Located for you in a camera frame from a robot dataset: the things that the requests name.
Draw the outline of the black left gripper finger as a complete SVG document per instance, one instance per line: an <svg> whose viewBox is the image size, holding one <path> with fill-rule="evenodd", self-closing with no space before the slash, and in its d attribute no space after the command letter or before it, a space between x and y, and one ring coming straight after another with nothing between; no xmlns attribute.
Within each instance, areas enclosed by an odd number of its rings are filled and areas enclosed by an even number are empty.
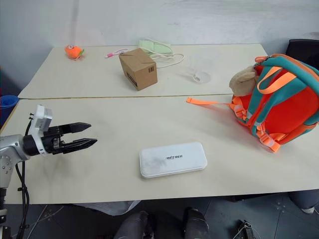
<svg viewBox="0 0 319 239"><path fill-rule="evenodd" d="M76 123L60 125L59 132L60 134L77 133L77 132L82 132L90 127L91 125L89 123L76 122Z"/></svg>
<svg viewBox="0 0 319 239"><path fill-rule="evenodd" d="M95 144L98 140L93 138L83 138L79 140L72 141L70 143L66 143L62 147L62 153L71 153L74 151L86 149L93 144Z"/></svg>

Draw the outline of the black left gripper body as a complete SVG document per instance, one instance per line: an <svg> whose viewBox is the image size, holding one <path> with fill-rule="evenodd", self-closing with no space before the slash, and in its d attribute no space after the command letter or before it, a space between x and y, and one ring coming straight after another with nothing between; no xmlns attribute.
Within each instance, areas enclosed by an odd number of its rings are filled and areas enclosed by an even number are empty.
<svg viewBox="0 0 319 239"><path fill-rule="evenodd" d="M49 127L47 131L43 133L41 142L47 153L60 154L64 153L64 143L61 137L64 135L65 126L52 126Z"/></svg>

